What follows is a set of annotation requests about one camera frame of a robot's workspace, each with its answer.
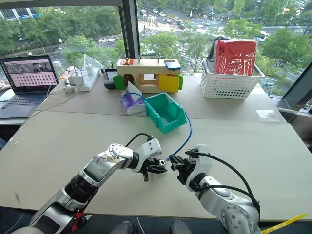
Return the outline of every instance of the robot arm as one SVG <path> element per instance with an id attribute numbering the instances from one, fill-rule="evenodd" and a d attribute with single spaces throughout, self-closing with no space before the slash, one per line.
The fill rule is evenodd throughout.
<path id="1" fill-rule="evenodd" d="M 209 169 L 210 158 L 191 152 L 210 153 L 209 145 L 197 145 L 188 154 L 190 158 L 169 156 L 173 170 L 179 170 L 177 179 L 186 185 L 188 190 L 195 192 L 202 206 L 216 216 L 228 230 L 229 234 L 261 234 L 258 227 L 259 212 L 250 201 L 234 195 L 226 188 L 204 189 L 207 186 L 222 185 L 212 176 Z"/>
<path id="2" fill-rule="evenodd" d="M 155 158 L 161 154 L 159 141 L 154 138 L 133 152 L 120 144 L 111 144 L 105 152 L 94 156 L 71 181 L 62 187 L 33 216 L 29 226 L 45 234 L 66 233 L 75 223 L 75 215 L 84 211 L 98 189 L 117 169 L 132 169 L 143 173 L 163 173 L 165 162 Z"/>

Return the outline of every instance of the white plastic basket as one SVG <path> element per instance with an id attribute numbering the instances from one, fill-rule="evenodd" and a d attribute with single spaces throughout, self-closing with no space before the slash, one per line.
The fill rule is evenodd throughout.
<path id="1" fill-rule="evenodd" d="M 246 99 L 264 74 L 255 65 L 257 76 L 216 74 L 215 62 L 204 59 L 203 73 L 201 75 L 201 90 L 205 98 L 232 98 Z"/>

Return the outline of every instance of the teal storage bin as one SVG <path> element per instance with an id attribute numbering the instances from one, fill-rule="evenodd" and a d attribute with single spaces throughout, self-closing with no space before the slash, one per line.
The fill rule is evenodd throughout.
<path id="1" fill-rule="evenodd" d="M 160 93 L 143 100 L 146 115 L 163 133 L 186 123 L 183 108 L 167 93 Z"/>

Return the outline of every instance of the window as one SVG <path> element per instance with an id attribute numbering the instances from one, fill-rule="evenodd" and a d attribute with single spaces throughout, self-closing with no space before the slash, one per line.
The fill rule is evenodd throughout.
<path id="1" fill-rule="evenodd" d="M 261 85 L 283 96 L 312 61 L 310 0 L 137 0 L 141 54 L 177 58 L 201 72 L 216 36 L 258 41 Z"/>
<path id="2" fill-rule="evenodd" d="M 13 9 L 0 17 L 0 56 L 49 55 L 64 68 L 82 64 L 87 55 L 104 66 L 125 57 L 117 6 L 61 6 L 16 9 L 19 19 L 9 20 Z M 6 79 L 1 69 L 0 78 Z"/>

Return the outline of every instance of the power strip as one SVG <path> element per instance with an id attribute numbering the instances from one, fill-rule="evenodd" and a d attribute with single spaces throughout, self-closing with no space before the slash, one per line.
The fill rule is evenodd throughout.
<path id="1" fill-rule="evenodd" d="M 91 91 L 93 85 L 95 84 L 98 76 L 100 74 L 100 69 L 97 67 L 93 68 L 93 74 L 88 75 L 87 73 L 85 75 L 83 75 L 83 84 L 82 86 L 79 88 L 79 91 Z M 78 76 L 76 76 L 75 74 L 73 74 L 70 79 L 70 81 L 73 81 L 73 83 L 75 83 L 78 87 L 81 84 L 81 74 L 79 74 Z"/>

